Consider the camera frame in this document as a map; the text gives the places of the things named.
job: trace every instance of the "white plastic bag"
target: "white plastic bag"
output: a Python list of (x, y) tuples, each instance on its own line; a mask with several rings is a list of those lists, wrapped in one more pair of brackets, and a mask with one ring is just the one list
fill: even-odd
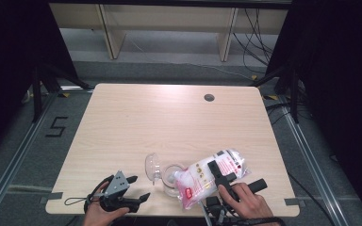
[(245, 159), (234, 149), (222, 150), (212, 156), (190, 165), (174, 174), (179, 190), (179, 199), (185, 209), (190, 209), (198, 201), (205, 199), (217, 190), (215, 178), (207, 163), (216, 160), (223, 176), (234, 172), (237, 179), (250, 173)]

